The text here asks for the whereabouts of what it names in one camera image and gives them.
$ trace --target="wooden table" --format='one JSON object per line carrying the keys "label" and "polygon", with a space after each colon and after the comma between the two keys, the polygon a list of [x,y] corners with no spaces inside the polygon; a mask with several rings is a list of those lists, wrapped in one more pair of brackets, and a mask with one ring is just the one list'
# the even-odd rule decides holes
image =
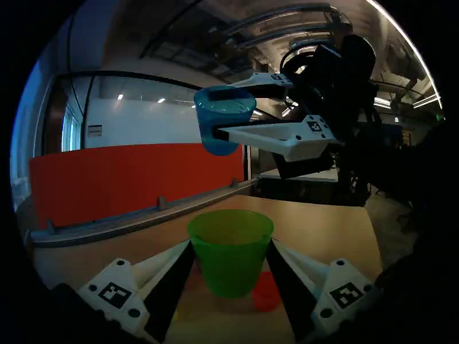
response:
{"label": "wooden table", "polygon": [[[233,196],[114,239],[75,247],[35,249],[36,269],[48,287],[65,282],[77,290],[117,257],[135,264],[187,239],[186,225],[194,216],[218,209],[245,209],[267,215],[274,223],[275,239],[324,263],[346,258],[371,280],[382,270],[378,244],[365,209],[249,196]],[[192,269],[166,343],[294,342],[283,307],[257,313],[249,309],[251,305],[250,296],[241,300],[216,298],[206,288],[202,276]]]}

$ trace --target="ceiling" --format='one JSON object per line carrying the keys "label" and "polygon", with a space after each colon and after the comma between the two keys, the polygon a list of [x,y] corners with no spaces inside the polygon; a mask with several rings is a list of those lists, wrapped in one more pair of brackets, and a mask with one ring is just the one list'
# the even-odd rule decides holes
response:
{"label": "ceiling", "polygon": [[[281,5],[318,6],[304,0],[287,0]],[[129,50],[133,58],[160,58],[233,83],[256,71],[278,71],[282,56],[295,42],[335,40],[351,23],[353,33],[367,39],[376,53],[372,79],[379,84],[378,96],[392,100],[398,95],[402,103],[396,110],[379,110],[408,112],[423,120],[439,113],[437,102],[419,110],[404,106],[434,91],[409,44],[367,1],[330,0],[320,4],[319,10],[284,11],[270,20],[259,20],[239,30],[235,27],[244,19],[279,8],[274,0],[203,0],[197,4],[168,0],[161,7],[149,0],[122,0],[112,21],[104,59],[110,60],[124,47],[123,53]]]}

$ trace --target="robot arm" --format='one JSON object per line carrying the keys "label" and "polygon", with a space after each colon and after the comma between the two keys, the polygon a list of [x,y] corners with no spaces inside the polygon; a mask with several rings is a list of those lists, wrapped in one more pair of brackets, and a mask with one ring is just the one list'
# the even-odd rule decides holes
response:
{"label": "robot arm", "polygon": [[[220,119],[212,124],[205,118],[203,124],[198,111],[200,127],[211,126],[207,132],[212,133],[213,139],[222,141],[221,144],[240,143],[272,152],[282,178],[329,169],[333,160],[328,148],[353,139],[352,127],[361,109],[365,110],[368,122],[373,122],[371,116],[374,116],[374,122],[380,123],[377,113],[372,111],[377,89],[369,81],[374,64],[373,52],[368,55],[368,44],[356,37],[344,40],[343,55],[320,45],[313,56],[307,56],[308,67],[301,74],[254,73],[249,79],[230,85],[247,91],[247,97],[285,100],[288,96],[303,109],[304,118],[241,123],[232,122],[228,117],[224,124]],[[357,47],[364,42],[360,50],[356,48],[356,42]],[[349,55],[348,45],[357,50],[350,57],[344,54]],[[288,62],[284,70],[289,70]],[[208,92],[208,100],[237,101],[236,94],[240,96],[240,92],[231,89],[212,90]]]}

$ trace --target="orange wall panel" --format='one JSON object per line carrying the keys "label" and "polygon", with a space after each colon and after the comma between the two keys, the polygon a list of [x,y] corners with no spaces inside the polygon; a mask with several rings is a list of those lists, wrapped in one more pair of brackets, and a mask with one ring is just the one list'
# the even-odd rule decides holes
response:
{"label": "orange wall panel", "polygon": [[200,143],[142,144],[49,154],[30,160],[38,220],[68,226],[157,206],[244,178],[242,147],[217,157]]}

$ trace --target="ceiling light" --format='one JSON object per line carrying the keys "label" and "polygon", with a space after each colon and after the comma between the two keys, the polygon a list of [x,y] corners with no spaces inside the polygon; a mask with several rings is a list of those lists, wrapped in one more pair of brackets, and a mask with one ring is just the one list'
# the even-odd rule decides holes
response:
{"label": "ceiling light", "polygon": [[428,96],[427,98],[424,98],[424,99],[422,99],[422,100],[416,101],[415,103],[413,103],[413,106],[416,106],[416,105],[418,105],[418,104],[423,103],[424,101],[432,100],[432,99],[433,99],[433,100],[437,100],[437,95],[431,95],[431,96]]}
{"label": "ceiling light", "polygon": [[387,105],[384,105],[384,104],[373,103],[373,105],[381,106],[381,107],[386,108],[386,109],[390,109],[391,108],[390,106],[387,106]]}
{"label": "ceiling light", "polygon": [[375,103],[381,103],[381,104],[385,104],[385,105],[390,105],[391,102],[386,100],[386,99],[382,99],[382,98],[378,98],[378,97],[375,97]]}
{"label": "ceiling light", "polygon": [[436,101],[436,100],[438,100],[438,98],[430,99],[429,101],[426,101],[425,103],[422,103],[422,104],[413,106],[413,109],[417,109],[418,107],[421,107],[421,106],[423,106],[423,105],[429,104],[429,103],[431,103],[432,101]]}
{"label": "ceiling light", "polygon": [[432,84],[432,87],[434,89],[435,94],[437,95],[437,100],[438,100],[438,105],[440,106],[440,109],[443,109],[443,106],[440,101],[440,95],[438,94],[437,87],[435,86],[434,79],[432,78],[432,75],[430,75],[430,72],[427,68],[427,65],[425,64],[424,60],[422,59],[421,54],[418,52],[418,49],[414,46],[414,43],[411,42],[410,38],[408,35],[402,30],[402,28],[397,24],[395,19],[393,19],[387,12],[384,10],[384,8],[378,4],[374,0],[367,0],[367,2],[372,5],[376,10],[379,11],[387,20],[391,22],[391,24],[396,28],[396,30],[402,35],[402,37],[406,40],[406,42],[409,44],[409,46],[412,48],[414,54],[418,58],[419,62],[423,66],[424,70],[426,71],[427,77],[430,80],[430,83]]}

